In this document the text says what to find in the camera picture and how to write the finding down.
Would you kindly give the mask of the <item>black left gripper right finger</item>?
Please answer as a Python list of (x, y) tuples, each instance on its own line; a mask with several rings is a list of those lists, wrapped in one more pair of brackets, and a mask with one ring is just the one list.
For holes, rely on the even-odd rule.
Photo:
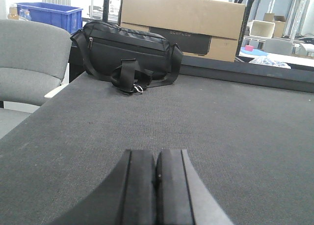
[(199, 177), (187, 150), (164, 149), (158, 156), (157, 224), (232, 224)]

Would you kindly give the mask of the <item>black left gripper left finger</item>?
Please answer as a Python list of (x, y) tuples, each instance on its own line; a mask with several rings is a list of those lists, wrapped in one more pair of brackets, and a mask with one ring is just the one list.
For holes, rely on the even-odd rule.
[(148, 150), (125, 150), (104, 181), (52, 225), (153, 225), (155, 163)]

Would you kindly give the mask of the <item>black shoulder bag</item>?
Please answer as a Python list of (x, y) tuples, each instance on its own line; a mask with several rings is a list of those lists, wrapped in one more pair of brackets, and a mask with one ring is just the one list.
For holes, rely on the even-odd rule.
[(156, 33), (92, 20), (71, 40), (81, 53), (85, 71), (124, 93), (171, 85), (180, 72), (182, 51)]

